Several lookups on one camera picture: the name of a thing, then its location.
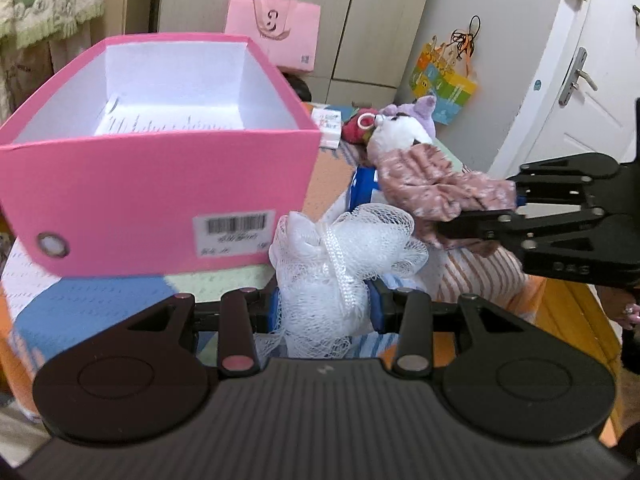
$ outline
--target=barcode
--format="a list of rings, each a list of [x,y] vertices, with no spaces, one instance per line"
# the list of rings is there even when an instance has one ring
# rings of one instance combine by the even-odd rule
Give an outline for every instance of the barcode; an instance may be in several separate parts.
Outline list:
[[[210,235],[220,233],[237,233],[243,231],[261,231],[266,225],[266,213],[207,219],[207,231]]]

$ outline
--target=colorful bag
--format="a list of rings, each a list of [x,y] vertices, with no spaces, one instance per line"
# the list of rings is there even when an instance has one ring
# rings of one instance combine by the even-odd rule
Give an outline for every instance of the colorful bag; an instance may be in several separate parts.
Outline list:
[[[473,71],[468,54],[465,54],[466,76],[463,76],[456,71],[458,56],[455,49],[445,43],[436,45],[435,36],[431,43],[424,45],[409,86],[416,98],[436,94],[438,102],[432,118],[438,123],[449,124],[476,92],[478,84],[470,78]]]
[[[320,6],[296,0],[229,0],[225,34],[249,36],[283,70],[311,72]]]

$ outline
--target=purple plush toy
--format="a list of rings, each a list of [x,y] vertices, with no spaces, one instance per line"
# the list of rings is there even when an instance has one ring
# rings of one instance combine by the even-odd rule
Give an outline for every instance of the purple plush toy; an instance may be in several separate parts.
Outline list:
[[[411,117],[418,119],[418,122],[424,128],[424,131],[431,137],[431,139],[436,138],[436,125],[433,123],[433,119],[431,119],[431,114],[436,109],[437,97],[435,95],[425,95],[424,97],[420,97],[413,104],[403,104],[400,106],[396,106],[394,104],[390,104],[382,110],[380,113],[386,116],[394,116],[398,113],[407,114]]]

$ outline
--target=barcode label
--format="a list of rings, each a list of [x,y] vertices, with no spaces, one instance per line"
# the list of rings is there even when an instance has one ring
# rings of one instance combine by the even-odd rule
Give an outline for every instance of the barcode label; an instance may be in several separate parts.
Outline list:
[[[228,216],[226,218],[207,219],[210,235],[237,233],[238,231],[261,231],[267,225],[267,214],[248,216]]]
[[[202,215],[193,219],[201,258],[265,253],[273,241],[275,211]]]

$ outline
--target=hand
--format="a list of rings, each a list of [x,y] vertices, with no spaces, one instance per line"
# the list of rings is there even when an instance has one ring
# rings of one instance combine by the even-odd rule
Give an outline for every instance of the hand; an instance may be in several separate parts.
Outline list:
[[[597,286],[596,291],[600,303],[609,319],[618,323],[625,330],[632,330],[634,325],[640,324],[640,306],[630,292],[620,288]]]

